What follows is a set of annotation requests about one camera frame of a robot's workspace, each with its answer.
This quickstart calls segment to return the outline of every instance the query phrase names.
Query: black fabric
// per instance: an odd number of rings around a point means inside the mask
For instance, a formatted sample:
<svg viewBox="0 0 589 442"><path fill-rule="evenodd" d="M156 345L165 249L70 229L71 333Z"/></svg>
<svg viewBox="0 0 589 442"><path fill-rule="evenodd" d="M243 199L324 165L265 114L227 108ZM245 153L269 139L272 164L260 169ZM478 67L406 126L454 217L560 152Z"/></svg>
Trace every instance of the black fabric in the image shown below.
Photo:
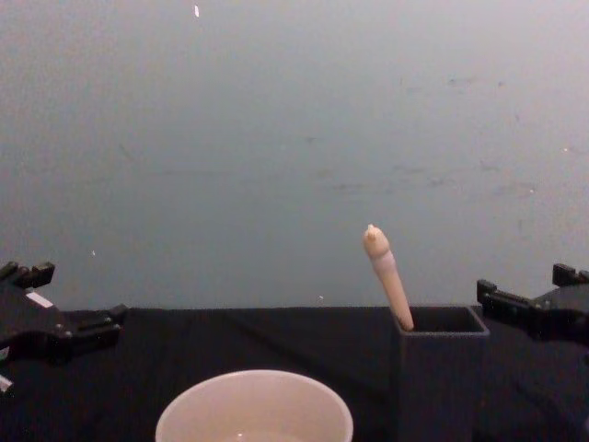
<svg viewBox="0 0 589 442"><path fill-rule="evenodd" d="M0 399L0 441L153 441L159 415L182 391L226 372L273 368L324 382L350 407L353 440L384 442L391 321L387 308L132 309L115 348L64 366L0 366L15 382L14 397ZM584 440L585 349L485 322L473 440Z"/></svg>

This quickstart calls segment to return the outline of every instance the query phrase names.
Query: black tablecloth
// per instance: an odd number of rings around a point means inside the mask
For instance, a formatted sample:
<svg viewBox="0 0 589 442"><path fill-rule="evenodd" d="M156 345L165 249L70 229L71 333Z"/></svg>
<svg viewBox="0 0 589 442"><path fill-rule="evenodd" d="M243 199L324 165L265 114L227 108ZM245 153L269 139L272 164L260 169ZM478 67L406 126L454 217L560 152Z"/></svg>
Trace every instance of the black tablecloth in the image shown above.
<svg viewBox="0 0 589 442"><path fill-rule="evenodd" d="M354 441L386 441L391 321L387 308L132 309L114 348L64 366L0 366L15 383L14 397L0 399L0 441L153 441L159 415L182 391L252 368L324 382L350 407ZM485 322L473 440L583 440L584 349Z"/></svg>

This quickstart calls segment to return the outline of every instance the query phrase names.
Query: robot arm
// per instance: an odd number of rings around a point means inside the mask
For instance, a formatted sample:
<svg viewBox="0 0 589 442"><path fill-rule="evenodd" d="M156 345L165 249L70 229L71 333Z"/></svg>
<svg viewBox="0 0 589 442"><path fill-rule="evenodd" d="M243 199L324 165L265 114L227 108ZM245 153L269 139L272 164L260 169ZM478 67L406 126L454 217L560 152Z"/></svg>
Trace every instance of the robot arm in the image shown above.
<svg viewBox="0 0 589 442"><path fill-rule="evenodd" d="M50 262L32 269L9 262L0 269L0 364L19 358L64 362L118 341L127 312L124 305L75 321L30 290L50 283L54 270ZM11 387L0 377L0 393Z"/></svg>
<svg viewBox="0 0 589 442"><path fill-rule="evenodd" d="M529 299L477 282L483 315L527 331L544 341L571 341L589 346L589 272L554 264L552 284L558 288Z"/></svg>

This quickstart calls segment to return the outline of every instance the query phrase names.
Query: dark gray container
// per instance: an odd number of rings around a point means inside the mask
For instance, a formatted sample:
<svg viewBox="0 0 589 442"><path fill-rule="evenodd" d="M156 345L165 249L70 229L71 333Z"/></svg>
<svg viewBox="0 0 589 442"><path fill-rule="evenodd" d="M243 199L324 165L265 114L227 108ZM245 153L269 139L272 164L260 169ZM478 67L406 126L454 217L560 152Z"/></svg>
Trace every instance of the dark gray container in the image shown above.
<svg viewBox="0 0 589 442"><path fill-rule="evenodd" d="M394 320L393 442L471 442L489 330L471 307L410 308L414 330Z"/></svg>

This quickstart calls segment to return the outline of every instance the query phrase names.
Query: wooden stick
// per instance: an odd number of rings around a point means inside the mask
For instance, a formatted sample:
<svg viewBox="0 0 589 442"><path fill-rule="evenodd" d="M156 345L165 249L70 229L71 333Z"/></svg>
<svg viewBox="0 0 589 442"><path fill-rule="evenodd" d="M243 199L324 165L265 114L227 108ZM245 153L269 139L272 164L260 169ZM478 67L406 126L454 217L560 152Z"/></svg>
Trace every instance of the wooden stick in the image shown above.
<svg viewBox="0 0 589 442"><path fill-rule="evenodd" d="M383 231L370 224L364 232L364 250L372 262L375 273L385 289L388 303L403 330L413 330L413 318L398 276L397 263Z"/></svg>

